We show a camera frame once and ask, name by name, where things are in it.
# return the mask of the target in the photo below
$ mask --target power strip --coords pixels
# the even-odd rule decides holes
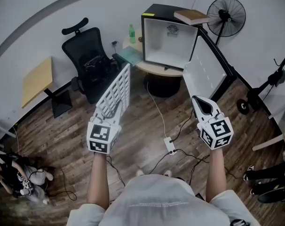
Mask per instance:
[[[170,142],[172,139],[170,137],[167,137],[165,139],[163,139],[163,141],[165,142],[166,148],[168,152],[170,153],[170,156],[175,155],[177,153],[177,151],[175,151],[175,146],[173,142]]]

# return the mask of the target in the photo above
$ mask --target book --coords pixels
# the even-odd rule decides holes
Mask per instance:
[[[126,60],[132,66],[137,65],[143,60],[143,54],[135,48],[128,46],[118,53],[122,59]]]
[[[203,24],[210,21],[210,17],[197,10],[181,10],[175,11],[174,17],[180,19],[188,25]]]

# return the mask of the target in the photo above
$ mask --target white t-shirt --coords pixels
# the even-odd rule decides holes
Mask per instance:
[[[153,174],[133,178],[107,210],[88,203],[72,210],[67,226],[229,226],[235,219],[259,225],[232,190],[207,203],[184,181]]]

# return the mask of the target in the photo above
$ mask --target green bottle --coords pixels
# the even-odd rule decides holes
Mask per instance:
[[[135,43],[135,30],[132,24],[130,24],[129,27],[129,36],[130,36],[130,43]]]

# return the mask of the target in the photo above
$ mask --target round table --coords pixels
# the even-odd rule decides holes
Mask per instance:
[[[142,36],[141,30],[135,30],[136,43],[130,43],[129,36],[123,42],[123,48],[131,46],[137,51],[143,51],[143,43],[138,38]],[[182,79],[182,71],[141,61],[136,65],[137,68],[147,72],[144,78],[144,86],[149,92],[157,97],[170,97],[178,92]]]

